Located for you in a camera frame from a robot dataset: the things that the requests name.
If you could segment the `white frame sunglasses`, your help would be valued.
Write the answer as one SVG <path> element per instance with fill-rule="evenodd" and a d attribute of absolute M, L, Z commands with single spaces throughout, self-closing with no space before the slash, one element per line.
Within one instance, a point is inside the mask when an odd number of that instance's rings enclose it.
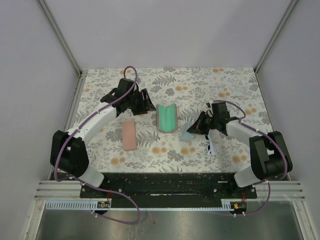
<path fill-rule="evenodd" d="M 217 150 L 214 144 L 214 135 L 213 132 L 210 130 L 207 135 L 204 136 L 205 139 L 208 141 L 207 145 L 207 155 L 208 156 L 216 156 Z"/>

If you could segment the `beige glasses case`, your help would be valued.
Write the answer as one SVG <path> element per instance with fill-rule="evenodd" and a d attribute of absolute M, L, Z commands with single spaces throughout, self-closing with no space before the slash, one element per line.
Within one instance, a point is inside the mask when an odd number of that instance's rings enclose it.
<path fill-rule="evenodd" d="M 156 127 L 160 132 L 172 133 L 178 128 L 177 105 L 156 106 Z"/>

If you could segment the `pink glasses case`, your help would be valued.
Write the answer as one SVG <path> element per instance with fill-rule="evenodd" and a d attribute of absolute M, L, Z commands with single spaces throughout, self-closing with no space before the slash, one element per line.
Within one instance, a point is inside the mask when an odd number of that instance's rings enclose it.
<path fill-rule="evenodd" d="M 122 146 L 126 152 L 137 149 L 136 126 L 133 120 L 122 123 Z"/>

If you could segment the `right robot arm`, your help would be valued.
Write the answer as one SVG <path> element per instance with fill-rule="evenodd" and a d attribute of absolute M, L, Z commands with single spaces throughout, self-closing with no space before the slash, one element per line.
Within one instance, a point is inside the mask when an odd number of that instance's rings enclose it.
<path fill-rule="evenodd" d="M 275 177 L 283 179 L 293 169 L 284 137 L 279 131 L 264 133 L 228 113 L 209 116 L 203 111 L 187 132 L 208 136 L 210 130 L 217 130 L 249 147 L 250 166 L 235 173 L 235 181 L 227 186 L 228 194 L 233 198 L 243 195 L 249 185 Z"/>

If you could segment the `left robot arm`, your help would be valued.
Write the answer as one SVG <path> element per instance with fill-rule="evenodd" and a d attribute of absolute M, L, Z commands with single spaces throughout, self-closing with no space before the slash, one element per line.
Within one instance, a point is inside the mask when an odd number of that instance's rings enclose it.
<path fill-rule="evenodd" d="M 140 89 L 136 81 L 121 78 L 118 86 L 102 97 L 93 112 L 78 125 L 54 133 L 50 164 L 56 171 L 62 170 L 91 185 L 91 192 L 96 197 L 106 196 L 109 186 L 103 182 L 104 175 L 90 166 L 87 145 L 100 129 L 125 111 L 130 110 L 137 116 L 155 109 L 147 89 Z"/>

